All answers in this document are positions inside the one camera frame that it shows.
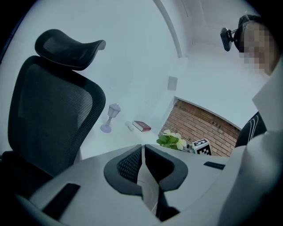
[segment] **small white object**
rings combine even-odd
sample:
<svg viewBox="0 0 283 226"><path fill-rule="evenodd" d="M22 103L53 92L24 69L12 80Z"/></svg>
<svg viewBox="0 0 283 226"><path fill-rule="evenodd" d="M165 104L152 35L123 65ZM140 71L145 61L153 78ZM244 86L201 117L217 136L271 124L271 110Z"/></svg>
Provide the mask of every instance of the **small white object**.
<svg viewBox="0 0 283 226"><path fill-rule="evenodd" d="M125 125L129 128L129 130L133 131L134 130L134 126L133 123L130 121L125 122Z"/></svg>

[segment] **office chair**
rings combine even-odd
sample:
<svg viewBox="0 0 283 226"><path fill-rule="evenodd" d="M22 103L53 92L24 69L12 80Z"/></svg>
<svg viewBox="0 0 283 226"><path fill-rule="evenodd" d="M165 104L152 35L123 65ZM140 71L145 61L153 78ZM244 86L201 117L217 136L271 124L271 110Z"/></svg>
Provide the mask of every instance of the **office chair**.
<svg viewBox="0 0 283 226"><path fill-rule="evenodd" d="M83 70L105 41L79 43L59 30L36 41L40 55L22 65L12 96L8 140L2 155L9 189L29 197L74 163L85 137L105 107L103 90L72 71Z"/></svg>

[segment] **brick wall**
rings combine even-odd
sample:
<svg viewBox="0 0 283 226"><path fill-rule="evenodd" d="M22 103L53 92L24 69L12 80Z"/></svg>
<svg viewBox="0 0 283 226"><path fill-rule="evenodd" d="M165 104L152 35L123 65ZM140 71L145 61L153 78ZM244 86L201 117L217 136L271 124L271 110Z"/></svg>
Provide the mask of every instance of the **brick wall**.
<svg viewBox="0 0 283 226"><path fill-rule="evenodd" d="M223 119L184 101L178 100L160 134L169 129L180 133L187 143L207 138L212 155L230 156L239 130Z"/></svg>

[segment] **white table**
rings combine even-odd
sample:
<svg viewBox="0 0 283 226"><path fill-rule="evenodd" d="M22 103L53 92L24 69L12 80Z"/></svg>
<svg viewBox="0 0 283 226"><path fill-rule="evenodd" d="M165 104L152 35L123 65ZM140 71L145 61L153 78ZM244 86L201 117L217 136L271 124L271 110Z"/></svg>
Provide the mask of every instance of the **white table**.
<svg viewBox="0 0 283 226"><path fill-rule="evenodd" d="M125 122L115 118L111 120L111 133L104 133L100 126L106 121L101 118L97 120L80 147L80 160L135 144L156 144L158 136L153 132L141 132L135 127L131 131Z"/></svg>

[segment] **black mesh chair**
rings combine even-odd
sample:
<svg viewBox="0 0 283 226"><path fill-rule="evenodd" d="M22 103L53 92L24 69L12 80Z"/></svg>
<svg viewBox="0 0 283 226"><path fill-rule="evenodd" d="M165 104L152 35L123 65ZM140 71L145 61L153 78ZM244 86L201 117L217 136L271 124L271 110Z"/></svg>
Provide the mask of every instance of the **black mesh chair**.
<svg viewBox="0 0 283 226"><path fill-rule="evenodd" d="M56 37L53 40L54 46L49 47L54 50L54 57L31 56L24 62L11 101L8 140L13 151L3 153L1 170L8 189L26 198L74 163L81 144L105 107L102 89L72 71L73 61L69 65L55 63ZM80 54L73 52L69 39L66 40L70 49L65 49L65 58ZM92 56L86 61L88 64L96 53L89 51ZM61 60L68 61L63 55Z"/></svg>

